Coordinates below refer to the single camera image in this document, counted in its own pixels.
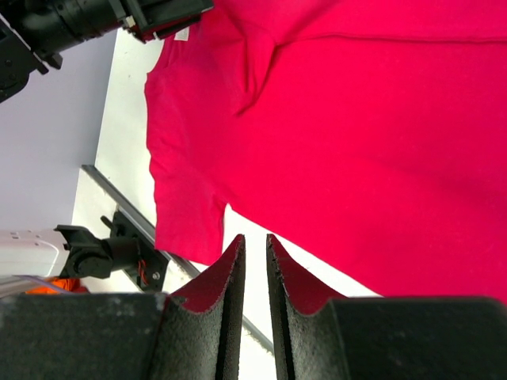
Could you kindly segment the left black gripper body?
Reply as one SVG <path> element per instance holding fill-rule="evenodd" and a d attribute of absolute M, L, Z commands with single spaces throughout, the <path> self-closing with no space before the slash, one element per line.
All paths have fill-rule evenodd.
<path fill-rule="evenodd" d="M 214 6 L 212 0 L 121 1 L 124 29 L 146 43 L 174 35 L 197 23 Z"/>

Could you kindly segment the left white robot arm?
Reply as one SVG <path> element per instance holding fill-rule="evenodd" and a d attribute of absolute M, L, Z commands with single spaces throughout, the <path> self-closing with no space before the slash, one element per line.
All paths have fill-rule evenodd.
<path fill-rule="evenodd" d="M 1 99 L 21 92 L 30 74 L 60 69 L 61 56 L 88 40 L 124 29 L 146 43 L 196 23 L 211 1 L 3 1 Z M 139 245 L 128 237 L 98 239 L 86 228 L 58 225 L 1 233 L 1 275 L 104 279 L 135 267 Z"/>

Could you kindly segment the red t shirt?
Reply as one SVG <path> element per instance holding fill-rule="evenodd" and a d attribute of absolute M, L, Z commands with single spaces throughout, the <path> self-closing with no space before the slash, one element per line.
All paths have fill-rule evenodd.
<path fill-rule="evenodd" d="M 145 86 L 159 249 L 227 207 L 383 296 L 506 297 L 506 4 L 217 1 Z"/>

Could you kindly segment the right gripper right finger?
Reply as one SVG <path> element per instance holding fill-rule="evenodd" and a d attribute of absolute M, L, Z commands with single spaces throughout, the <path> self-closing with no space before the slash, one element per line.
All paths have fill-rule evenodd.
<path fill-rule="evenodd" d="M 506 308 L 492 298 L 348 298 L 266 239 L 280 379 L 503 379 Z"/>

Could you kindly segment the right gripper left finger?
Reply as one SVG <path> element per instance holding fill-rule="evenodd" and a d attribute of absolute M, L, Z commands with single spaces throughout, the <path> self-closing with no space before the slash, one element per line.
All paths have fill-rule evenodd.
<path fill-rule="evenodd" d="M 4 379 L 236 379 L 246 242 L 172 294 L 1 301 Z"/>

